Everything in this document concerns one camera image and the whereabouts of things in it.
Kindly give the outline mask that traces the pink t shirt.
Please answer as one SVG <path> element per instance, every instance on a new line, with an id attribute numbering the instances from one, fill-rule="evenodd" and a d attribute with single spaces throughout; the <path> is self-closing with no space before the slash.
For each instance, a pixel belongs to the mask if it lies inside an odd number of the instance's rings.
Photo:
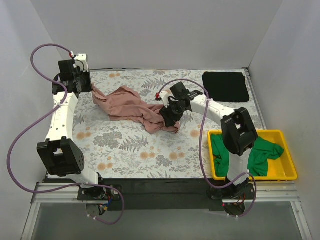
<path id="1" fill-rule="evenodd" d="M 165 126 L 165 120 L 160 114 L 163 104 L 148 104 L 143 101 L 138 92 L 127 86 L 121 86 L 109 95 L 105 95 L 96 86 L 92 87 L 92 99 L 111 121 L 130 120 L 140 123 L 149 134 L 158 131 L 178 133 L 180 124 Z"/>

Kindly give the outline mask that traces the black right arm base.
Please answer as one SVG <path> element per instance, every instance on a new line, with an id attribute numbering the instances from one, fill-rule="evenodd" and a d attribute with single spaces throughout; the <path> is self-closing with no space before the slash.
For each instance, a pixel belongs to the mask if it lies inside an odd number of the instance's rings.
<path id="1" fill-rule="evenodd" d="M 242 187 L 231 185 L 223 189 L 210 187 L 207 195 L 212 200 L 253 200 L 255 189 L 251 183 Z"/>

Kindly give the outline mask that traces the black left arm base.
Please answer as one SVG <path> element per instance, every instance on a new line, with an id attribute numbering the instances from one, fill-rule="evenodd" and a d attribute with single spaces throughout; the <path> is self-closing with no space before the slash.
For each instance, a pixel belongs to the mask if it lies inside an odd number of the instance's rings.
<path id="1" fill-rule="evenodd" d="M 96 186 L 80 186 L 77 200 L 78 201 L 119 201 L 121 199 L 119 193 L 110 188 Z"/>

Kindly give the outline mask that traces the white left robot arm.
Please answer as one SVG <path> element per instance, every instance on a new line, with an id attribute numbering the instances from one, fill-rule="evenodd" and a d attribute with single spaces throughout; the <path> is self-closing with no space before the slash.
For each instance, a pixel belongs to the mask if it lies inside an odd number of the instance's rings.
<path id="1" fill-rule="evenodd" d="M 85 157 L 73 140 L 75 109 L 81 93 L 92 91 L 88 56 L 58 62 L 59 74 L 52 85 L 53 106 L 57 109 L 48 134 L 38 143 L 37 152 L 51 176 L 65 177 L 75 183 L 98 184 L 98 173 L 85 164 Z"/>

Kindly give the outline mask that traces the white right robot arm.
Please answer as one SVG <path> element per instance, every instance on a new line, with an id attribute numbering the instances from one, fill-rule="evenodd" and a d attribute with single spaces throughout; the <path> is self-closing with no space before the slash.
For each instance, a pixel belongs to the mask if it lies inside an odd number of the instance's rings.
<path id="1" fill-rule="evenodd" d="M 221 127 L 223 144 L 229 153 L 229 167 L 226 179 L 229 186 L 240 187 L 249 180 L 249 156 L 258 133 L 248 110 L 244 107 L 233 109 L 209 98 L 208 91 L 189 91 L 182 79 L 173 80 L 170 92 L 161 89 L 155 99 L 163 103 L 160 110 L 165 126 L 173 127 L 180 121 L 184 112 L 201 114 Z"/>

